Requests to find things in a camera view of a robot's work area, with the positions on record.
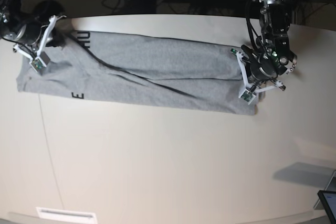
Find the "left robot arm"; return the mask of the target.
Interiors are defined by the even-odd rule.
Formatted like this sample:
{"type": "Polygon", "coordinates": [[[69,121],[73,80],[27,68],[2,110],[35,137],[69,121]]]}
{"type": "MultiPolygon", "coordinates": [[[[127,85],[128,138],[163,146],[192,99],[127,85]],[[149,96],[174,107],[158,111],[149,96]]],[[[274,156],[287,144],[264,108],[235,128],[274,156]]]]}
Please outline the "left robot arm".
{"type": "Polygon", "coordinates": [[[297,64],[297,55],[290,50],[288,37],[292,13],[290,0],[249,0],[245,12],[252,44],[251,48],[242,46],[247,54],[248,76],[254,85],[276,82],[279,76],[292,72],[297,64]],[[259,36],[255,35],[250,21],[253,2],[261,3],[259,36]]]}

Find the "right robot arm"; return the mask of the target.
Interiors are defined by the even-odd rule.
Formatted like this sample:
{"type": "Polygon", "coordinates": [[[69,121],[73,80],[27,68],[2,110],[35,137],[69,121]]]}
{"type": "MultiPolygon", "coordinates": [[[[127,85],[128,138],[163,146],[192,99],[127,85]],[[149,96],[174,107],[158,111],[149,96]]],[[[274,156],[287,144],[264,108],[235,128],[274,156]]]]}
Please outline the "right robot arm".
{"type": "Polygon", "coordinates": [[[38,3],[31,13],[22,10],[23,0],[1,0],[1,39],[38,48],[50,18],[64,18],[63,6],[55,0],[38,3]]]}

